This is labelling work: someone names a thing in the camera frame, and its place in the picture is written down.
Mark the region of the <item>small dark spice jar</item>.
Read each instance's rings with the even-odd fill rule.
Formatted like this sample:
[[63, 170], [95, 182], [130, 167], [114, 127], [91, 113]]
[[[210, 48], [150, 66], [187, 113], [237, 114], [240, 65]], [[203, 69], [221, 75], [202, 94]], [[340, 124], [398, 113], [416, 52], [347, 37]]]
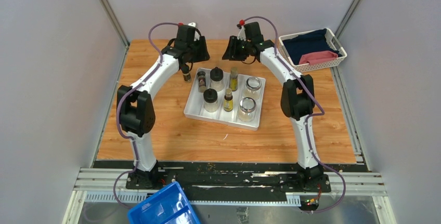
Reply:
[[198, 91], [200, 93], [204, 93], [207, 89], [206, 85], [206, 73], [204, 71], [199, 71], [197, 73], [197, 79], [198, 79]]
[[184, 82], [191, 83], [191, 74], [190, 74], [190, 67], [186, 64], [184, 64], [181, 68]]

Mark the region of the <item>black lid bead jar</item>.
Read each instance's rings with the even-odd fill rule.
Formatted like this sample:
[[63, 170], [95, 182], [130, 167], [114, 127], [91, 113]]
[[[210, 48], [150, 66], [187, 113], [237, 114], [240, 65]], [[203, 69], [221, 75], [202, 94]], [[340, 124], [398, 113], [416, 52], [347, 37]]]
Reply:
[[207, 112], [216, 112], [218, 109], [218, 93], [212, 88], [208, 88], [203, 93], [204, 109]]
[[224, 89], [224, 72], [221, 68], [215, 67], [210, 71], [210, 87], [216, 91]]

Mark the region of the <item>yellow label sauce bottle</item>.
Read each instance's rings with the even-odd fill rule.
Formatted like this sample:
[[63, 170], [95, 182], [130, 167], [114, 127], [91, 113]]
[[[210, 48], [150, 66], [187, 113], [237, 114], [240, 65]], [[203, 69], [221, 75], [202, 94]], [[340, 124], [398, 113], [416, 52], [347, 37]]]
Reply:
[[229, 88], [232, 91], [237, 91], [237, 89], [238, 89], [238, 68], [237, 67], [232, 67], [230, 70]]
[[225, 90], [225, 95], [224, 95], [223, 109], [226, 112], [230, 112], [233, 110], [233, 108], [234, 108], [234, 102], [233, 102], [232, 89], [227, 88]]

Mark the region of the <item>glass jar with grains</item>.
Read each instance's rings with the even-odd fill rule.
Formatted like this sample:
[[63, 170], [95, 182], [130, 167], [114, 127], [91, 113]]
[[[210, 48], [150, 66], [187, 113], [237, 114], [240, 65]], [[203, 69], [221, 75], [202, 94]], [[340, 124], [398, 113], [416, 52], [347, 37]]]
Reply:
[[244, 97], [258, 101], [261, 94], [262, 81], [258, 77], [248, 77], [245, 82]]

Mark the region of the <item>glass jar front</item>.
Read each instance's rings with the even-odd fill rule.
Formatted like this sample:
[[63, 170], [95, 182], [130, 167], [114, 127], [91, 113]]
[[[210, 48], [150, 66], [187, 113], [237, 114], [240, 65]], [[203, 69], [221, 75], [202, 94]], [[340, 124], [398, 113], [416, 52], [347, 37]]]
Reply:
[[251, 97], [242, 98], [239, 102], [238, 118], [242, 122], [251, 122], [255, 119], [256, 101]]

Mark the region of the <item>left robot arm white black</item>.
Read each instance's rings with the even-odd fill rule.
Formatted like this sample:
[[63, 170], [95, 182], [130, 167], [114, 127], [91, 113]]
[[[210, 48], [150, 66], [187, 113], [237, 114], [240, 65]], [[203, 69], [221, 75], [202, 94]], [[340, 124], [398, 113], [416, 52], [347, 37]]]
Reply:
[[205, 37], [195, 24], [177, 23], [176, 27], [176, 37], [163, 49], [154, 46], [158, 58], [152, 67], [132, 85], [122, 85], [117, 90], [118, 132], [130, 141], [134, 156], [128, 178], [146, 189], [154, 189], [161, 181], [151, 140], [156, 120], [153, 99], [165, 82], [179, 70], [185, 70], [188, 63], [210, 58]]

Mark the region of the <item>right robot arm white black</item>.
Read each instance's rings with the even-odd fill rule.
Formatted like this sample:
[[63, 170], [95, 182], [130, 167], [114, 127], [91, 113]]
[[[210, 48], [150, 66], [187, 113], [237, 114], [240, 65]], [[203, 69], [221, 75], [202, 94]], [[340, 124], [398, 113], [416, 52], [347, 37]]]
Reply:
[[265, 40], [258, 22], [241, 20], [239, 33], [231, 36], [222, 57], [224, 60], [244, 61], [253, 56], [267, 67], [282, 85], [280, 106], [292, 123], [300, 166], [293, 180], [303, 191], [323, 190], [326, 185], [323, 166], [319, 162], [314, 143], [312, 122], [315, 107], [314, 82], [310, 75], [302, 75], [279, 55], [277, 45]]

